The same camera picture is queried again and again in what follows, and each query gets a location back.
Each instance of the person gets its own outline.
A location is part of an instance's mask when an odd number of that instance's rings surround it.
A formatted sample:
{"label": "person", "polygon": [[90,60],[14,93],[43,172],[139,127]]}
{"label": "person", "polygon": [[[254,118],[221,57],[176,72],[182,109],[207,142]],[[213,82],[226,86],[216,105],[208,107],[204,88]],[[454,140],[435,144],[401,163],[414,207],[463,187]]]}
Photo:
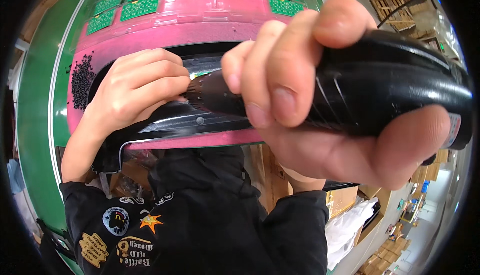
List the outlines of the person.
{"label": "person", "polygon": [[85,274],[325,274],[325,179],[399,189],[445,141],[444,108],[430,105],[394,119],[377,138],[299,125],[314,92],[324,46],[342,48],[376,29],[355,0],[328,0],[286,25],[266,22],[255,41],[225,53],[231,92],[251,124],[292,170],[293,195],[268,215],[242,174],[239,148],[167,151],[149,178],[154,203],[107,199],[84,184],[113,131],[147,119],[189,84],[180,57],[143,50],[115,61],[70,137],[60,188],[75,257]]}

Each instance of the electric screwdriver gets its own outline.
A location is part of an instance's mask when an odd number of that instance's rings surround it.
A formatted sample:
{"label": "electric screwdriver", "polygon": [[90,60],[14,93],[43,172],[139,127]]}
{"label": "electric screwdriver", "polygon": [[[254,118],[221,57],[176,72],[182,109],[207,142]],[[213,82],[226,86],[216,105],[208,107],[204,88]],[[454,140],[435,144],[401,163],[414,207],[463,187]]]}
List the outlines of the electric screwdriver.
{"label": "electric screwdriver", "polygon": [[[325,48],[304,123],[354,136],[378,136],[395,117],[429,104],[443,106],[450,133],[442,148],[464,149],[472,136],[472,83],[467,72],[417,40],[369,31],[343,49]],[[222,70],[191,81],[186,97],[196,109],[246,116]]]}

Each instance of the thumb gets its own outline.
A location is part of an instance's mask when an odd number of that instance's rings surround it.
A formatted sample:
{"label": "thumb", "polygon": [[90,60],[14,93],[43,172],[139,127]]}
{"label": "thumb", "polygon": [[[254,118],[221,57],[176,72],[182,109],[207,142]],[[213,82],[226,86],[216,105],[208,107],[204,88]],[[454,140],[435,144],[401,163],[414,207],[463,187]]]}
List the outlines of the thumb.
{"label": "thumb", "polygon": [[438,151],[449,130],[450,118],[440,105],[400,115],[378,137],[371,162],[373,169],[377,174],[407,180],[425,159]]}

